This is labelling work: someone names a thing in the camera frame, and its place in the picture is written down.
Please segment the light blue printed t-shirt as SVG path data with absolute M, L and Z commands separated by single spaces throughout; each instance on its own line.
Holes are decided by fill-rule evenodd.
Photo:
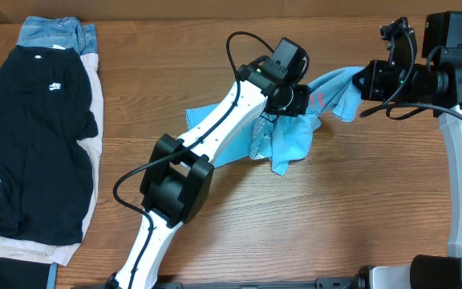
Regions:
M 361 70 L 361 67 L 343 67 L 313 80 L 308 84 L 310 98 L 305 114 L 276 117 L 262 113 L 225 146 L 214 165 L 220 167 L 244 157 L 268 158 L 272 171 L 284 175 L 291 161 L 308 156 L 324 112 L 333 112 L 345 123 L 355 119 L 362 100 L 352 77 Z

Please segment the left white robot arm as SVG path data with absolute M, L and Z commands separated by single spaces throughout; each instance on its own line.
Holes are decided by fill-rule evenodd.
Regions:
M 307 52 L 287 38 L 269 51 L 248 64 L 233 66 L 233 86 L 199 124 L 178 138 L 163 135 L 150 161 L 116 182 L 121 185 L 137 173 L 144 175 L 140 206 L 117 200 L 142 220 L 127 261 L 108 278 L 106 288 L 154 287 L 175 233 L 204 205 L 214 163 L 225 147 L 263 113 L 299 116 L 306 112 L 309 88 L 300 82 L 309 67 Z

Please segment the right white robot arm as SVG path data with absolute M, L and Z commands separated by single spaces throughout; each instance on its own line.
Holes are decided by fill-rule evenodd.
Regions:
M 447 254 L 419 254 L 405 266 L 365 266 L 350 281 L 351 288 L 462 288 L 462 12 L 428 15 L 421 48 L 414 33 L 405 17 L 381 26 L 389 58 L 371 61 L 352 83 L 363 100 L 377 102 L 362 117 L 409 108 L 401 120 L 425 111 L 438 119 L 451 192 Z

